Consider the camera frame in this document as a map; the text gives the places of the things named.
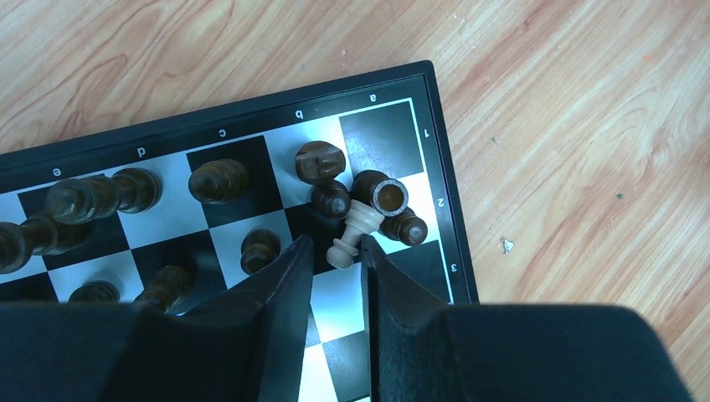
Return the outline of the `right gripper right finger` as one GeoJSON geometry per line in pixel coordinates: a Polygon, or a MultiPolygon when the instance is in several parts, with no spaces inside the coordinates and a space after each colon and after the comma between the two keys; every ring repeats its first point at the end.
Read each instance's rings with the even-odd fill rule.
{"type": "Polygon", "coordinates": [[[360,243],[374,401],[688,401],[652,327],[611,305],[457,304],[360,243]]]}

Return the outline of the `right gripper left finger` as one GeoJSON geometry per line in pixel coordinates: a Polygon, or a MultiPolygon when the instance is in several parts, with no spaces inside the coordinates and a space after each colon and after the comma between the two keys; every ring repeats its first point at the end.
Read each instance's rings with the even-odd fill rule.
{"type": "Polygon", "coordinates": [[[4,303],[4,401],[295,401],[314,268],[302,235],[180,316],[136,303],[4,303]]]}

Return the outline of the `white chess pawn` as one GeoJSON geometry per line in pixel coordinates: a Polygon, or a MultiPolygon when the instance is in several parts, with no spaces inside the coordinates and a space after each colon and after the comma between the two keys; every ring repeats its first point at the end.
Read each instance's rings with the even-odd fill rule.
{"type": "Polygon", "coordinates": [[[346,228],[340,238],[332,241],[332,246],[326,252],[327,263],[346,270],[353,264],[358,255],[358,242],[363,235],[369,235],[379,229],[384,216],[373,207],[353,200],[345,218],[346,228]]]}

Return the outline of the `black white chess board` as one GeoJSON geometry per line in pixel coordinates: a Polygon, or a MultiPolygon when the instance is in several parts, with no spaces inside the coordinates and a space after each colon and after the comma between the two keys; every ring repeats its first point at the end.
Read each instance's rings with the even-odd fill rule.
{"type": "Polygon", "coordinates": [[[193,290],[172,308],[182,315],[246,278],[240,246],[252,229],[271,230],[282,246],[309,235],[315,268],[295,401],[368,400],[360,265],[342,271],[327,263],[344,223],[318,214],[311,185],[296,176],[296,153],[312,141],[344,152],[337,180],[346,187],[364,170],[403,183],[428,234],[419,245],[380,233],[375,240],[442,301],[477,302],[435,69],[424,60],[3,155],[4,222],[20,224],[40,211],[63,179],[124,168],[154,172],[162,196],[145,212],[97,219],[95,236],[71,251],[34,255],[2,275],[1,303],[66,302],[90,281],[110,282],[130,302],[174,263],[197,270],[193,290]],[[202,204],[188,190],[189,177],[223,158],[246,167],[249,187],[235,201],[202,204]]]}

